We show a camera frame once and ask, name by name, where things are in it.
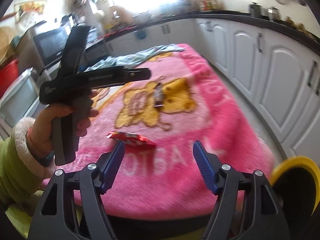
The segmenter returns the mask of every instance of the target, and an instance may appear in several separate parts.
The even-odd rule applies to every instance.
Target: pink blanket
[[[207,215],[216,197],[207,190],[192,154],[201,140],[206,150],[235,169],[266,175],[273,155],[256,136],[232,95],[207,61],[190,46],[183,52],[153,58],[148,81],[130,83],[112,95],[88,135],[80,140],[77,158],[66,172],[112,149],[111,130],[139,133],[157,144],[155,150],[126,147],[112,189],[102,196],[107,214],[141,220],[172,220]],[[165,103],[153,107],[152,93],[161,81]]]

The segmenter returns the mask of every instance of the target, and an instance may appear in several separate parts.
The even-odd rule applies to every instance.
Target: kettle
[[[262,18],[261,5],[258,5],[255,2],[253,2],[252,4],[249,4],[249,12],[253,17]]]

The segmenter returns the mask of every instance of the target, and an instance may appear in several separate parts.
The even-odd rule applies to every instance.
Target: blue gripper pad
[[[101,171],[103,173],[103,183],[101,190],[106,193],[108,189],[111,189],[113,182],[115,181],[122,159],[124,157],[125,144],[123,141],[119,141],[116,147],[111,152],[111,158],[109,159],[105,169]]]
[[[204,149],[200,141],[196,141],[193,144],[193,156],[199,167],[204,183],[206,184],[208,190],[216,195],[218,194],[216,173],[213,170],[208,158],[205,156],[206,153],[207,151]]]

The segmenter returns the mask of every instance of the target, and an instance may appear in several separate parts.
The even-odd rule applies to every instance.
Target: hand
[[[91,98],[95,97],[96,95],[97,92],[93,90]],[[29,132],[29,136],[27,136],[28,149],[34,157],[44,158],[50,152],[52,152],[51,122],[56,117],[65,117],[72,112],[73,109],[71,106],[61,103],[54,103],[49,105],[38,115],[32,129]],[[89,117],[96,117],[98,113],[98,110],[92,108],[89,111],[87,118],[84,118],[78,122],[76,131],[77,136],[84,137],[87,135],[87,129],[91,125]]]

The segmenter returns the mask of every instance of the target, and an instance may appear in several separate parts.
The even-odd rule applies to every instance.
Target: cabinet door
[[[112,57],[115,57],[115,49],[113,48],[112,41],[106,43],[108,54]]]
[[[230,80],[253,102],[262,50],[258,48],[263,30],[251,25],[230,22]]]
[[[311,93],[303,114],[282,143],[287,157],[304,155],[320,166],[320,98]]]
[[[145,30],[146,37],[143,40],[139,40],[141,50],[170,44],[168,35],[166,34],[165,26],[163,24],[150,26]]]
[[[133,33],[125,34],[111,41],[114,57],[134,54],[140,51],[140,44]]]
[[[302,44],[265,30],[265,55],[254,105],[280,142],[300,116],[311,92],[307,79],[317,56]]]
[[[230,76],[228,60],[229,22],[226,20],[211,20],[206,22],[208,41],[213,64],[227,77]]]
[[[196,36],[198,43],[198,52],[205,57],[208,61],[213,63],[212,58],[209,53],[209,35],[207,34],[208,30],[205,25],[206,20],[196,19]]]
[[[108,56],[105,43],[103,42],[101,45],[95,45],[93,48],[87,49],[84,56],[88,63]]]
[[[195,33],[194,19],[183,19],[168,22],[165,25],[170,43],[185,43],[193,47],[198,52],[198,44]]]

